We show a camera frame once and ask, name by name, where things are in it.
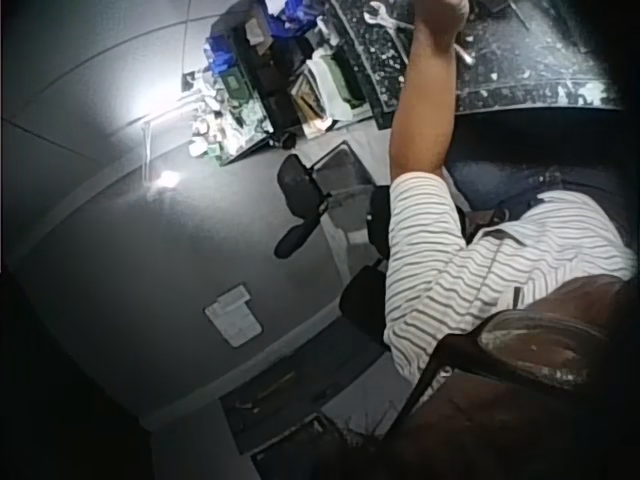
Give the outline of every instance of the person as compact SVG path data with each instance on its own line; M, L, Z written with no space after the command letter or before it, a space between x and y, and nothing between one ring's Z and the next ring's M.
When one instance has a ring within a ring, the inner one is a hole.
M384 340L414 384L443 338L474 331L501 312L515 315L504 338L532 322L606 338L620 309L635 298L636 257L625 245L624 215L616 215L615 202L585 194L584 182L563 182L558 170L543 175L549 181L539 188L501 201L501 223L483 228L469 244L461 235L445 160L455 112L453 44L468 12L467 0L415 1L406 85L392 127ZM503 352L511 371L533 365L522 376L553 388L586 381L589 367L578 369L587 372L578 379L562 376L564 366L576 358L592 365L595 351L532 332ZM335 452L317 477L516 478L553 452L566 456L575 443L573 414L581 410L500 380L439 371L393 434L364 437Z

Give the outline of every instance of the metal wrench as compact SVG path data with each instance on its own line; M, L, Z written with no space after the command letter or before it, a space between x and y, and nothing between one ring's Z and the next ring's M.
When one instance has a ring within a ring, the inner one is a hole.
M393 18L391 18L388 14L387 14L387 8L380 2L371 2L369 5L371 5L373 8L376 9L377 11L377 15L371 15L368 12L364 13L364 19L367 23L371 24L371 25L382 25L383 27L385 27L387 29L387 31L389 32L389 34L391 35L391 38L393 38L394 43L396 44L396 47L398 47L398 50L400 51L400 55L402 56L402 59L405 61L405 63L409 63L409 59L407 57L407 52L404 49L404 45L402 44L402 42L400 41L400 38L398 37L396 31L398 30L398 28L404 28L407 30L415 30L415 27L413 25L410 25L408 23L405 22L401 22L399 20L395 20ZM458 54L458 56L462 59L462 61L468 65L468 66L473 66L476 63L475 58L473 58L465 49L463 49L460 45L458 45L457 43L453 45L456 53Z

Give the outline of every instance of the ceiling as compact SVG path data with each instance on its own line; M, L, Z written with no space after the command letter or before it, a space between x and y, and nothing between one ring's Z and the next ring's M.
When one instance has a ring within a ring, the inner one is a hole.
M139 119L179 95L181 74L204 65L201 47L212 23L242 19L247 3L8 5L2 26L2 233L4 252L10 261L12 252L20 252L17 261L75 208L140 165ZM163 150L186 140L174 135Z

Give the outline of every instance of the striped shirt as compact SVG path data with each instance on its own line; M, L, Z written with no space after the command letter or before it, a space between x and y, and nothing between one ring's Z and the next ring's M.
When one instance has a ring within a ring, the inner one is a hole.
M393 182L384 338L410 381L448 333L525 307L573 278L633 275L633 252L596 202L561 190L538 198L543 202L520 220L485 228L467 245L440 177L415 172Z

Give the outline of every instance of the desk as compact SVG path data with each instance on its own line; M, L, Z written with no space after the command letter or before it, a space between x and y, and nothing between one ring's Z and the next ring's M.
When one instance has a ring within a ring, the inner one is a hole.
M458 43L476 58L473 67L458 61L456 112L530 107L614 108L612 86L592 54L575 43L553 0L516 0L530 31L510 9L489 17L474 9ZM369 0L327 0L327 12L371 105L379 129L391 126L406 65L383 27L363 18ZM412 23L410 1L390 11ZM399 32L411 44L410 32Z

